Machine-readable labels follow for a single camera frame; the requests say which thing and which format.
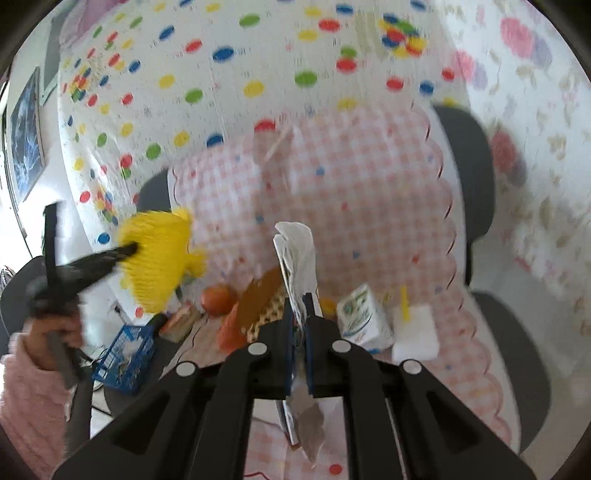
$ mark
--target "yellow dot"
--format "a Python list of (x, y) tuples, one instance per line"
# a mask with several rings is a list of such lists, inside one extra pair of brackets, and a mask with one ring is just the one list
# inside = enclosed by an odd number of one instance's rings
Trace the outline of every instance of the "yellow dot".
[(80, 170), (82, 170), (83, 166), (84, 166), (84, 160), (82, 160), (80, 157), (78, 157), (76, 159), (76, 161), (74, 162), (74, 170), (80, 171)]
[(221, 8), (221, 4), (215, 3), (215, 4), (209, 4), (208, 6), (205, 7), (205, 11), (206, 12), (217, 12), (218, 10), (220, 10)]
[(352, 110), (356, 106), (357, 100), (351, 97), (341, 98), (341, 100), (339, 100), (339, 103), (336, 104), (336, 107), (341, 111)]
[(174, 146), (180, 148), (185, 143), (187, 143), (190, 138), (190, 135), (185, 130), (183, 130), (176, 137), (174, 137)]
[(321, 17), (322, 10), (318, 7), (308, 7), (304, 10), (304, 13), (308, 15), (308, 17)]
[(301, 41), (314, 41), (318, 38), (318, 32), (316, 30), (302, 30), (297, 37)]
[(172, 87), (172, 85), (174, 84), (174, 75), (164, 75), (160, 79), (159, 84), (160, 84), (160, 88), (162, 88), (162, 90)]
[(122, 137), (130, 136), (132, 131), (134, 131), (134, 126), (130, 123), (126, 123), (121, 126), (121, 136)]
[(254, 80), (253, 82), (248, 82), (243, 91), (247, 98), (254, 98), (261, 95), (264, 90), (265, 86), (258, 80)]

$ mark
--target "snack package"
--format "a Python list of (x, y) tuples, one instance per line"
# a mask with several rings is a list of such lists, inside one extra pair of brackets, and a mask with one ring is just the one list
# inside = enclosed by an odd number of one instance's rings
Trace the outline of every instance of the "snack package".
[(340, 334), (349, 342), (370, 353), (386, 350), (394, 343), (386, 312), (367, 283), (341, 299), (336, 312)]

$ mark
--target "yellow stick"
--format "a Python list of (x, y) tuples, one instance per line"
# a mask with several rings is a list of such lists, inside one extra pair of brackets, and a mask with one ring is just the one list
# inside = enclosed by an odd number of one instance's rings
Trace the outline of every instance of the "yellow stick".
[(403, 321), (410, 322), (410, 308), (408, 307), (408, 290), (406, 285), (400, 287), (400, 309), (402, 310)]

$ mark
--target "human hand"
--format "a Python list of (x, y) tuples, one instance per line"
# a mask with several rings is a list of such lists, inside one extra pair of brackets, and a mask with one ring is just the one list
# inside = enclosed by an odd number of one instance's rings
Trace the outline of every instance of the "human hand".
[(24, 346), (32, 362), (42, 370), (57, 370), (57, 362), (53, 358), (47, 343), (47, 334), (58, 332), (63, 342), (72, 348), (80, 348), (84, 344), (80, 311), (70, 316), (50, 315), (42, 319), (31, 319), (24, 330)]

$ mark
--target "picture frame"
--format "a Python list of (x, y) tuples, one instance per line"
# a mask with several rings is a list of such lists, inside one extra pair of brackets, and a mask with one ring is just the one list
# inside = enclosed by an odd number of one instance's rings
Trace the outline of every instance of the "picture frame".
[(46, 167), (39, 127), (39, 67), (27, 81), (10, 116), (8, 166), (15, 205), (24, 202)]

